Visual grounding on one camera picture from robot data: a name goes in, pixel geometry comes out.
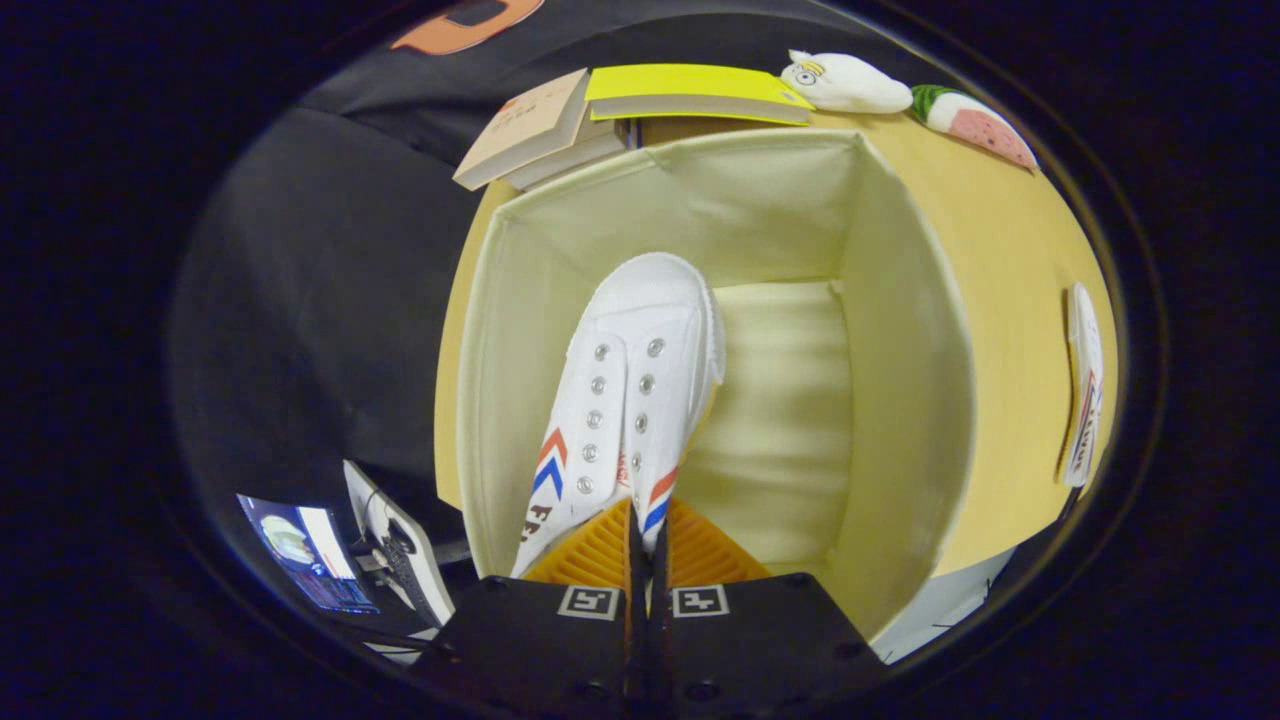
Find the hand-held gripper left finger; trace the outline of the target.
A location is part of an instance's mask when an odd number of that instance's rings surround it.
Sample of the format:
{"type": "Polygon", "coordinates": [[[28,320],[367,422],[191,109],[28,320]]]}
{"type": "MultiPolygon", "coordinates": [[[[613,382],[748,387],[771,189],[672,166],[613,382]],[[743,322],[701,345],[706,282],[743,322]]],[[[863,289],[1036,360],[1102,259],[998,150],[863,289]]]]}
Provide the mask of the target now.
{"type": "Polygon", "coordinates": [[[527,578],[484,578],[416,661],[416,680],[489,717],[628,717],[632,518],[620,501],[527,578]]]}

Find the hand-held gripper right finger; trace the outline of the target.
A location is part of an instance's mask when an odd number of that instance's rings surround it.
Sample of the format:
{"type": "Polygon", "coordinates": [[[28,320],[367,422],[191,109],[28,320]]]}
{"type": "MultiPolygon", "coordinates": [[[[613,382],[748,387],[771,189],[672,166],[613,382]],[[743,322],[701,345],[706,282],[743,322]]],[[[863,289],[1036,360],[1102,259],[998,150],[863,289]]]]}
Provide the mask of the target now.
{"type": "Polygon", "coordinates": [[[876,694],[887,667],[819,580],[772,574],[673,501],[652,560],[658,719],[801,719],[876,694]]]}

